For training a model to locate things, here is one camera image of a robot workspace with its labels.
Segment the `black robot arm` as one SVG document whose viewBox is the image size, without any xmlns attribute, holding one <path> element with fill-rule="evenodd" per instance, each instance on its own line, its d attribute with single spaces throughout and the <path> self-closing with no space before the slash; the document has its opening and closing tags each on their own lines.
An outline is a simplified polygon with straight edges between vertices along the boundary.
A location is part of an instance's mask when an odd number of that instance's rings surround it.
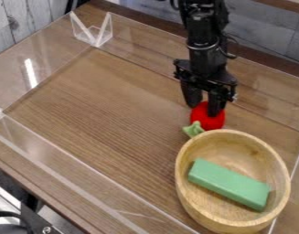
<svg viewBox="0 0 299 234">
<path fill-rule="evenodd" d="M 173 76 L 180 82 L 184 101 L 194 108 L 206 92 L 206 115 L 216 117 L 225 102 L 235 100 L 236 78 L 227 71 L 228 53 L 224 33 L 228 10 L 224 0 L 169 0 L 186 30 L 188 59 L 173 60 Z"/>
</svg>

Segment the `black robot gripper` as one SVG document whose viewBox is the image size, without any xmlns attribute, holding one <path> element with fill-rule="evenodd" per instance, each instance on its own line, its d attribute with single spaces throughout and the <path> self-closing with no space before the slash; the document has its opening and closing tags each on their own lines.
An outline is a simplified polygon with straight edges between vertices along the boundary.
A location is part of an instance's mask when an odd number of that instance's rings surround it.
<svg viewBox="0 0 299 234">
<path fill-rule="evenodd" d="M 216 117 L 224 109 L 225 102 L 235 100 L 235 87 L 237 80 L 225 68 L 214 72 L 197 74 L 192 72 L 190 62 L 186 59 L 174 59 L 173 77 L 180 82 L 180 89 L 185 104 L 194 108 L 206 93 L 206 116 Z"/>
</svg>

